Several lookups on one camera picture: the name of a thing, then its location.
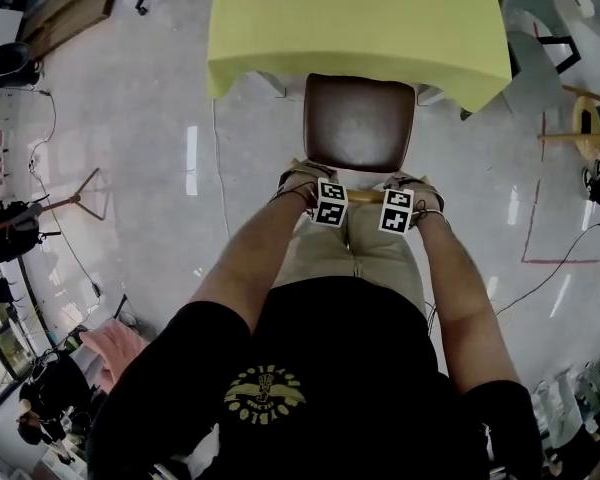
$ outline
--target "khaki pants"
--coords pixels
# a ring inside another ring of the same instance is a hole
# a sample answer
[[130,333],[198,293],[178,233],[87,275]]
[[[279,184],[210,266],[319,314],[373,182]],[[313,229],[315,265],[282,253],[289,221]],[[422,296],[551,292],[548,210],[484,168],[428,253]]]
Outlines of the khaki pants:
[[415,258],[404,237],[378,230],[381,212],[379,204],[349,205],[339,229],[303,216],[274,287],[318,277],[360,277],[399,293],[426,316]]

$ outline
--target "glossy concrete floor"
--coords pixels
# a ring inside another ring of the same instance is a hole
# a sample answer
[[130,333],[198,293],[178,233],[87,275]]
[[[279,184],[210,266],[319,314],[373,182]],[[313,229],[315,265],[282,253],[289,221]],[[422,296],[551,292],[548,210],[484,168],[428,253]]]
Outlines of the glossy concrete floor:
[[[46,62],[41,88],[54,95],[57,126],[35,153],[36,170],[55,200],[100,167],[85,204],[106,214],[101,223],[77,208],[56,212],[102,289],[99,306],[62,238],[50,238],[25,256],[45,318],[59,337],[85,319],[97,325],[123,293],[139,318],[162,329],[227,242],[205,85],[211,0],[149,0],[144,17],[133,10],[134,1],[117,0],[110,19]],[[600,92],[600,40],[577,25],[573,32],[584,59],[569,75]],[[216,104],[230,233],[268,200],[291,158],[302,156],[304,80],[285,83],[287,97],[270,99],[242,80]],[[571,103],[565,96],[565,108]],[[551,128],[553,114],[546,121]],[[22,199],[42,193],[27,163],[52,122],[48,98],[19,95],[9,140],[13,183]],[[587,203],[581,187],[583,162],[575,148],[543,147],[536,139],[541,124],[540,118],[515,119],[500,99],[465,123],[453,102],[416,113],[405,169],[427,175],[446,197],[447,217],[475,259],[496,310],[542,282],[582,230],[600,221],[600,208]],[[196,132],[197,195],[188,195],[193,173],[187,144]],[[44,230],[56,229],[49,216],[43,223]],[[417,232],[408,241],[433,302]],[[570,260],[578,263],[565,265],[500,316],[530,388],[600,353],[599,228],[580,241]],[[440,349],[435,328],[433,339]]]

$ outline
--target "table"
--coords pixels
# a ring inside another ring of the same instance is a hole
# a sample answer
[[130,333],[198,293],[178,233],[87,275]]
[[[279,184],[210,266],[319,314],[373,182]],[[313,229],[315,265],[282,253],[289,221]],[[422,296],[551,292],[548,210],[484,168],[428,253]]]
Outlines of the table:
[[511,82],[498,0],[214,0],[209,95],[254,71],[421,83],[472,112]]

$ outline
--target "gray chair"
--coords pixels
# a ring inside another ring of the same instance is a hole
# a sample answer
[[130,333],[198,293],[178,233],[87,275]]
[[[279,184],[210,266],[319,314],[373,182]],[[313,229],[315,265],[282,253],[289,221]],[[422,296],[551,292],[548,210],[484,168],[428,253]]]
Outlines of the gray chair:
[[[563,73],[580,59],[580,53],[555,4],[555,0],[500,0],[507,31],[513,81],[502,92],[515,114],[529,118],[557,105],[564,94]],[[522,30],[525,12],[549,29],[551,36],[534,37]],[[554,66],[543,45],[565,44],[571,55]]]

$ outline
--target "black t-shirt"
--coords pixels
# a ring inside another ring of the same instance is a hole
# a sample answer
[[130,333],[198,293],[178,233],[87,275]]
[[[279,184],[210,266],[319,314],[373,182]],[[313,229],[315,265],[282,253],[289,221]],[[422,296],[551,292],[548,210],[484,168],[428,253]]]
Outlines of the black t-shirt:
[[142,478],[189,454],[214,424],[202,478],[488,478],[496,459],[540,478],[530,397],[495,382],[460,397],[438,372],[423,315],[364,280],[272,290],[253,336],[233,311],[182,308],[129,366],[87,444],[89,474]]

